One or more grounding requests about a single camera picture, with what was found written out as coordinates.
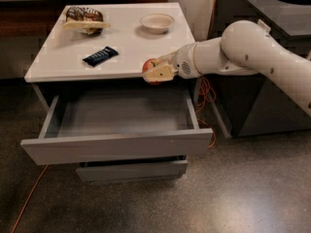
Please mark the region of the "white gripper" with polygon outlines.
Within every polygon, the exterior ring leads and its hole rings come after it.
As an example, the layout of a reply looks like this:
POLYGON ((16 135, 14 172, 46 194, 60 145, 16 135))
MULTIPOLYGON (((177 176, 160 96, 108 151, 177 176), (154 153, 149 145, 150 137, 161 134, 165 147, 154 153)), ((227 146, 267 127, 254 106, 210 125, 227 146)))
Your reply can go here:
POLYGON ((194 79, 204 75, 249 76, 256 71, 234 64, 221 48, 221 38, 196 42, 181 47, 175 52, 162 55, 143 68, 143 78, 147 83, 172 81, 177 74, 183 79, 194 79))

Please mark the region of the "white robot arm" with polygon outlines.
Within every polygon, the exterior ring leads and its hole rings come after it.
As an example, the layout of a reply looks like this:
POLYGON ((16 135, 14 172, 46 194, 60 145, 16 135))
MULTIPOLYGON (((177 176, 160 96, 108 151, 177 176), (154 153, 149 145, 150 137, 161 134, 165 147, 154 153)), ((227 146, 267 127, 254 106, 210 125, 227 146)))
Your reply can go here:
POLYGON ((311 61, 279 45, 261 26, 248 20, 233 22, 219 38, 185 45, 145 62, 147 83, 174 77, 199 78, 208 74, 262 74, 311 115, 311 61))

